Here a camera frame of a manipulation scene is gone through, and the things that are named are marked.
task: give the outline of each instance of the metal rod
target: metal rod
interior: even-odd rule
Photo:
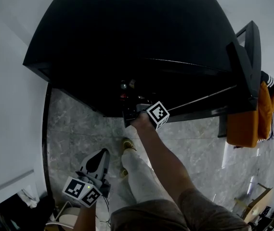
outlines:
[[[226,89],[220,90],[220,91],[218,91],[218,92],[216,92],[216,93],[210,94],[210,95],[205,96],[205,97],[203,97],[203,98],[199,98],[199,99],[193,100],[193,101],[191,101],[191,102],[184,103],[184,104],[182,104],[182,105],[180,105],[180,106],[176,106],[176,107],[174,107],[174,108],[172,108],[172,109],[169,109],[168,111],[174,110],[174,109],[177,109],[177,108],[180,108],[180,107],[183,107],[183,106],[186,106],[186,105],[191,104],[191,103],[195,103],[195,102],[200,101],[200,100],[205,99],[205,98],[209,98],[209,97],[211,97],[211,96],[214,96],[214,95],[216,95],[216,94],[222,93],[222,92],[224,92],[224,91],[226,91],[226,90],[230,90],[230,89],[235,88],[235,87],[236,87],[236,85],[235,85],[235,86],[232,86],[232,87],[228,87],[228,88],[226,88]]]

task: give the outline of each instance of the black cabinet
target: black cabinet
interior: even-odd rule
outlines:
[[[256,109],[260,35],[243,32],[240,45],[216,0],[54,0],[24,65],[105,116],[122,116],[131,79],[167,109],[199,100],[170,121],[218,116]]]

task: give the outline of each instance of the hand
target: hand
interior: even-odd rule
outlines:
[[[137,130],[145,129],[145,128],[154,128],[150,117],[146,112],[141,112],[136,119],[134,119],[130,123],[133,127],[135,127]]]

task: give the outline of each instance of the yellow shoe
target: yellow shoe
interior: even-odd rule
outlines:
[[[132,140],[130,140],[128,138],[123,138],[123,140],[122,140],[123,153],[126,149],[134,149],[136,151],[135,145],[133,144]]]
[[[132,140],[130,140],[128,138],[123,138],[122,139],[122,154],[124,153],[124,151],[126,149],[134,149],[136,151],[135,145],[133,144]],[[120,177],[124,178],[127,175],[128,175],[128,171],[124,167],[122,167]]]

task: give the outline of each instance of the wire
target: wire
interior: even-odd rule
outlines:
[[[108,208],[108,213],[109,213],[109,201],[106,197],[103,197],[104,198],[104,201],[107,205],[107,208]],[[108,227],[111,227],[111,223],[110,223],[110,218],[108,219],[108,221],[100,221],[100,222],[104,222],[104,223],[107,223],[108,224]]]
[[[106,203],[106,205],[107,205],[108,213],[109,213],[109,201],[108,201],[108,199],[107,199],[106,197],[104,197],[104,201],[105,201],[105,203]],[[111,228],[110,218],[109,218],[108,221],[106,221],[106,223],[108,224],[108,227]]]
[[[205,97],[203,97],[203,98],[199,98],[199,99],[193,100],[193,101],[191,101],[191,102],[184,103],[184,104],[182,104],[182,105],[180,105],[180,106],[176,106],[176,107],[174,107],[174,108],[172,108],[172,109],[169,109],[168,111],[171,111],[171,110],[174,110],[174,109],[177,109],[177,108],[181,108],[181,107],[183,107],[183,106],[189,105],[189,104],[191,104],[191,103],[195,103],[195,102],[200,101],[200,100],[205,99],[205,98],[209,98],[209,97],[211,97],[211,96],[217,95],[217,94],[219,94],[219,93],[221,93],[221,92],[224,92],[224,91],[226,91],[226,90],[230,90],[230,89],[232,89],[232,88],[234,88],[234,87],[236,87],[236,85],[235,85],[235,86],[232,86],[232,87],[228,87],[228,88],[223,89],[223,90],[220,90],[220,91],[218,91],[218,92],[216,92],[216,93],[212,93],[212,94],[210,94],[210,95],[208,95],[208,96],[205,96]]]

